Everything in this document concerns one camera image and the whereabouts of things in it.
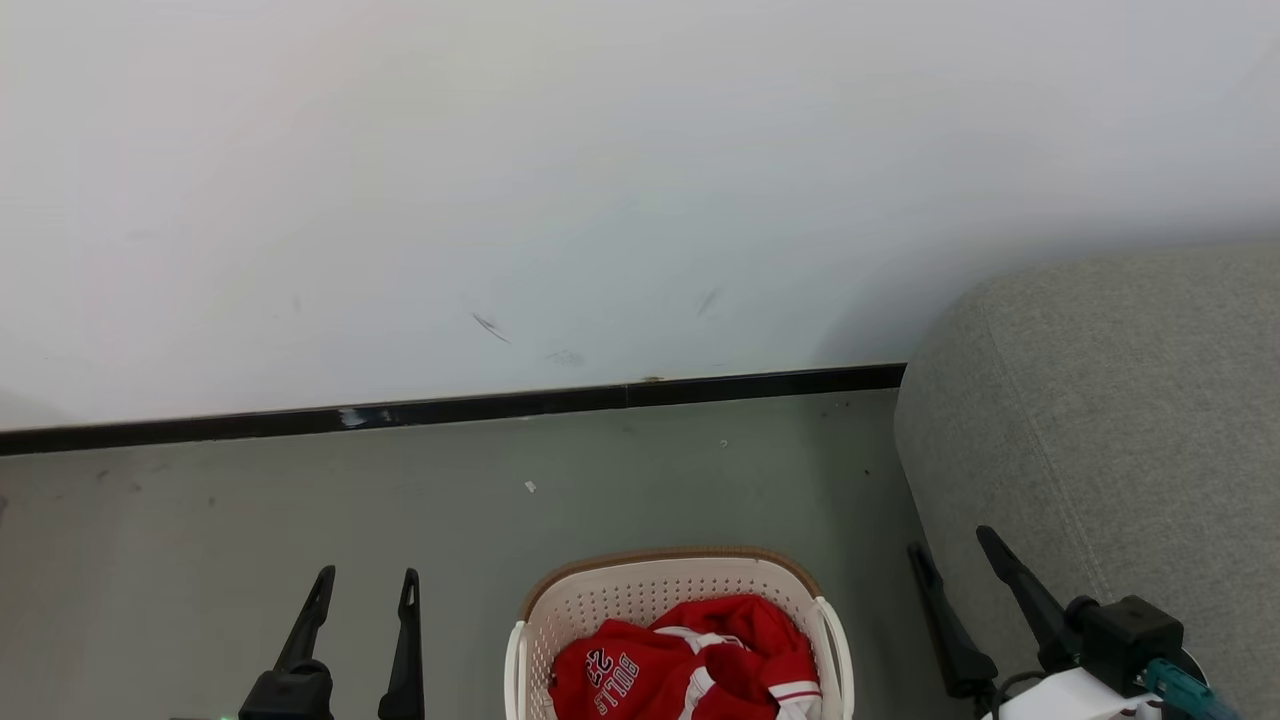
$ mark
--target baseboard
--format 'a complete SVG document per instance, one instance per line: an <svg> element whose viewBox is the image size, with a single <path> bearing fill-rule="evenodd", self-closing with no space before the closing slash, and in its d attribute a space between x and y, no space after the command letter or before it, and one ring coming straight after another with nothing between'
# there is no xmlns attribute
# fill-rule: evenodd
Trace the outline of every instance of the baseboard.
<svg viewBox="0 0 1280 720"><path fill-rule="evenodd" d="M211 439L303 436L525 418L586 410L714 402L781 395L896 388L906 365L872 365L687 380L421 400L352 407L316 407L115 425L82 425L0 433L0 456L131 447Z"/></svg>

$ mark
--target sofa seam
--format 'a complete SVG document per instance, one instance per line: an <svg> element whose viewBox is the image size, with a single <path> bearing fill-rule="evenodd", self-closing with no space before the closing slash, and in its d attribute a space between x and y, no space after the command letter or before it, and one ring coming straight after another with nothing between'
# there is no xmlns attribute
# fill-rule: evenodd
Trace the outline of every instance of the sofa seam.
<svg viewBox="0 0 1280 720"><path fill-rule="evenodd" d="M1009 365L1005 361L1005 354L1000 350L1000 343L996 342L996 333L991 327L991 318L987 314L987 299L978 299L978 309L982 314L982 325L987 332L987 341L991 343L992 352L996 356L996 366L1005 383L1009 386L1014 395L1014 406L1018 409L1018 414L1023 419L1023 424L1027 428L1028 434L1032 439L1032 447L1044 474L1048 477L1050 487L1053 495L1059 500L1059 515L1062 524L1066 527L1068 532L1074 536L1075 546L1078 551L1082 552L1082 559L1084 560L1084 571L1089 577L1089 585L1092 585L1093 592L1102 596L1106 602L1112 602L1111 587L1107 584L1106 578L1102 575L1102 568L1098 564L1097 555L1093 552L1093 546L1084 532L1084 524L1080 523L1080 515L1071 502L1065 483L1059 478L1057 470L1053 466L1052 460L1050 460L1048 451L1044 448L1044 441L1041 437L1039 429L1032 421L1030 413L1027 411L1027 405L1023 401L1021 389L1019 389L1018 383L1014 380L1012 373L1009 370Z"/></svg>

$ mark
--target floor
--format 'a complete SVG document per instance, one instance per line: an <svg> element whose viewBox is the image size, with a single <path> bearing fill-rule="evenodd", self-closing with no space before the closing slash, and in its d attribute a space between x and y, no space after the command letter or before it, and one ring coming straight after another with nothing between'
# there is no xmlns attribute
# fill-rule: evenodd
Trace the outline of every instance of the floor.
<svg viewBox="0 0 1280 720"><path fill-rule="evenodd" d="M525 592L572 560L758 544L845 623L856 717L961 717L905 561L893 391L0 460L0 716L233 717L326 564L333 712L387 689L422 577L429 717L503 717ZM532 483L531 492L527 483Z"/></svg>

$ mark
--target basket handle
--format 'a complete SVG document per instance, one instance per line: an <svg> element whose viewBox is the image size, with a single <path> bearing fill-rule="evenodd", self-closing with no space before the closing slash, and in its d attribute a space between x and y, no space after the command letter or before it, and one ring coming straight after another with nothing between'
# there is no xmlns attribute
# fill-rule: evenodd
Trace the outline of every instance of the basket handle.
<svg viewBox="0 0 1280 720"><path fill-rule="evenodd" d="M529 644L525 642L525 621L520 620L507 641L507 660L503 667L502 698L507 706L507 720L525 720L529 697L529 673L524 671Z"/></svg>
<svg viewBox="0 0 1280 720"><path fill-rule="evenodd" d="M827 623L827 630L836 641L836 670L840 673L840 701L844 703L840 716L851 720L854 716L854 660L849 653L849 638L845 637L845 626L840 623L836 609L824 597L815 597L818 611Z"/></svg>

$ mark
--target white plastic basket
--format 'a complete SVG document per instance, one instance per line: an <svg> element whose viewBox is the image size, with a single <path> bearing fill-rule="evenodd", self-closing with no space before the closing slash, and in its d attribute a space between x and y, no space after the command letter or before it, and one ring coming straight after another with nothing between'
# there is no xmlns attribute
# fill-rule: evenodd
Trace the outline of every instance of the white plastic basket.
<svg viewBox="0 0 1280 720"><path fill-rule="evenodd" d="M851 720L854 671L836 610L800 566L751 547L614 555L552 573L529 594L507 643L507 720L556 720L547 685L556 656L613 618L648 625L677 603L751 593L795 621L813 646L822 719Z"/></svg>

